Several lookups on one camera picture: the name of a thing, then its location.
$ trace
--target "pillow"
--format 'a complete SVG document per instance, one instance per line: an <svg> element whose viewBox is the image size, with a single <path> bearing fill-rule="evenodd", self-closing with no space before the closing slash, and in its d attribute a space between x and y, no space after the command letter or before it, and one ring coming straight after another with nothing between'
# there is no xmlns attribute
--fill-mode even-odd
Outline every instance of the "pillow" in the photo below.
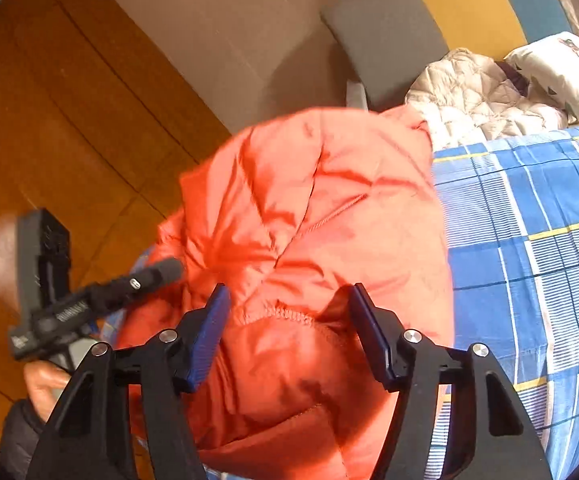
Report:
<svg viewBox="0 0 579 480"><path fill-rule="evenodd" d="M512 50L505 61L579 120L579 37L561 32Z"/></svg>

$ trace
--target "silver screw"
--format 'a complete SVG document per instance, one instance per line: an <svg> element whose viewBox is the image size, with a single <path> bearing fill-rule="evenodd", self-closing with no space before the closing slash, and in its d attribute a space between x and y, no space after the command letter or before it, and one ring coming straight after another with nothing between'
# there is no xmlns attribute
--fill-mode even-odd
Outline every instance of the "silver screw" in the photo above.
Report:
<svg viewBox="0 0 579 480"><path fill-rule="evenodd" d="M105 354L105 352L107 352L106 343L96 343L94 346L92 346L92 354L94 354L96 357L100 357L101 355Z"/></svg>
<svg viewBox="0 0 579 480"><path fill-rule="evenodd" d="M489 355L489 348L483 343L476 343L472 346L472 352L474 352L479 357L487 357Z"/></svg>
<svg viewBox="0 0 579 480"><path fill-rule="evenodd" d="M414 329L405 330L403 337L410 343L420 343L423 339L421 333Z"/></svg>
<svg viewBox="0 0 579 480"><path fill-rule="evenodd" d="M158 336L158 338L163 342L163 343L171 343L172 341L174 341L176 338L178 337L178 334L176 334L175 330L163 330L162 332L160 332L160 335Z"/></svg>

